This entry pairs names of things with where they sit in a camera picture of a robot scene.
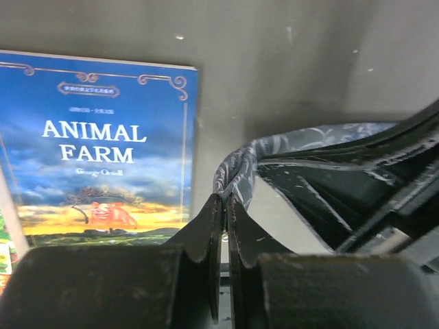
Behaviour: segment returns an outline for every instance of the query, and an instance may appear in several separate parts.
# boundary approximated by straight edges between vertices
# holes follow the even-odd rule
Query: black mechanical part
[[[382,250],[399,252],[439,226],[438,143],[439,101],[365,139],[268,156],[258,173],[329,249],[368,253],[392,231]]]
[[[439,325],[430,283],[416,264],[395,256],[297,256],[263,231],[236,197],[226,214],[234,328]]]
[[[207,291],[214,324],[218,323],[220,298],[222,217],[222,199],[219,195],[212,194],[200,214],[163,244],[182,244],[192,261],[207,267],[204,278],[207,276]]]

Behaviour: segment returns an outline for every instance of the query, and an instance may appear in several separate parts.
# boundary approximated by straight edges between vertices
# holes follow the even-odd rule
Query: decorative border
[[[184,89],[187,85],[187,80],[183,76],[178,76],[172,79],[172,77],[168,75],[152,75],[152,74],[142,74],[142,75],[121,75],[121,74],[112,74],[112,73],[86,73],[81,71],[69,71],[69,70],[58,70],[58,69],[44,69],[41,67],[32,67],[28,64],[23,63],[12,63],[12,62],[0,62],[0,67],[7,67],[9,69],[22,69],[24,70],[24,74],[28,76],[32,76],[36,71],[49,71],[49,72],[59,72],[59,73],[72,73],[76,76],[78,80],[81,82],[90,82],[95,83],[99,80],[99,77],[127,77],[131,79],[136,79],[139,84],[145,85],[148,80],[162,80],[168,81],[169,85],[180,91],[182,95],[178,98],[181,101],[186,101],[189,98],[187,91]]]
[[[142,74],[142,75],[120,75],[120,74],[113,74],[113,73],[86,73],[86,72],[81,72],[81,71],[70,71],[70,70],[58,70],[58,69],[46,69],[46,68],[40,68],[40,67],[32,67],[28,64],[23,64],[23,63],[14,63],[14,62],[0,62],[0,67],[5,67],[5,68],[9,68],[9,69],[21,69],[23,70],[24,74],[27,76],[33,76],[37,71],[47,71],[47,72],[57,72],[57,73],[72,73],[75,74],[76,78],[80,81],[80,82],[90,82],[90,83],[95,83],[96,81],[99,80],[100,77],[102,76],[106,76],[106,77],[125,77],[125,78],[130,78],[130,79],[136,79],[137,82],[140,85],[146,85],[148,80],[160,80],[160,81],[167,81],[169,83],[169,85],[180,91],[182,94],[178,97],[179,100],[181,101],[186,101],[189,98],[189,95],[187,93],[187,91],[185,90],[185,87],[187,85],[187,80],[185,77],[183,76],[178,76],[175,77],[174,79],[168,75],[151,75],[151,74]],[[107,88],[104,86],[95,86],[98,88]],[[182,169],[181,169],[181,186],[180,186],[180,213],[181,213],[181,219],[180,222],[183,222],[183,217],[184,217],[184,197],[185,197],[185,167],[186,167],[186,139],[187,139],[187,102],[184,103],[184,108],[183,108],[183,133],[182,133]],[[7,157],[6,154],[6,148],[4,145],[4,140],[2,139],[2,136],[0,134],[0,146],[3,149],[3,152],[5,154],[5,156]],[[18,183],[16,181],[16,178],[14,176],[14,172],[12,171],[12,166],[9,163],[9,159],[6,158],[7,160],[7,165],[9,167],[11,176],[12,176],[12,180],[13,180],[13,184],[15,185],[15,188],[17,189],[17,192],[19,193],[19,201],[21,203],[21,205],[23,205],[23,201],[21,198],[21,192],[18,186]]]

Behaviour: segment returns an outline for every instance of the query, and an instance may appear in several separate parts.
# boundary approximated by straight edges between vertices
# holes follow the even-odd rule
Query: animal farm book
[[[197,87],[193,67],[0,51],[2,180],[29,246],[181,229]]]

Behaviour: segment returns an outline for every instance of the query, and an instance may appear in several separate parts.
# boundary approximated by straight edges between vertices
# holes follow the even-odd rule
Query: black plastic part
[[[265,305],[267,324],[260,328],[433,329],[439,325],[425,275],[398,258],[264,254],[257,271],[264,297],[258,304]]]
[[[264,321],[264,312],[254,301],[261,299],[262,286],[253,267],[264,252],[291,251],[250,218],[234,195],[226,203],[226,222],[234,328],[266,328],[259,327]],[[249,321],[255,326],[247,327]]]
[[[436,102],[369,138],[269,156],[258,172],[330,249],[361,252],[387,226],[412,241],[439,226],[438,143]]]
[[[438,327],[429,282],[416,264],[389,256],[297,256],[233,196],[226,218],[233,328]]]
[[[205,328],[217,319],[221,199],[159,246],[42,247],[8,282],[0,328]]]

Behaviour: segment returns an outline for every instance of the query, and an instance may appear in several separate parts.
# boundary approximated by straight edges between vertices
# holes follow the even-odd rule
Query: yellow sunset
[[[91,206],[79,205],[91,218]],[[179,206],[144,203],[143,209],[124,204],[122,208],[137,222],[137,228],[121,228],[128,232],[144,232],[158,228],[182,228]],[[85,223],[84,215],[70,206],[21,206],[19,216],[26,235],[82,233],[84,230],[107,230],[105,223]]]

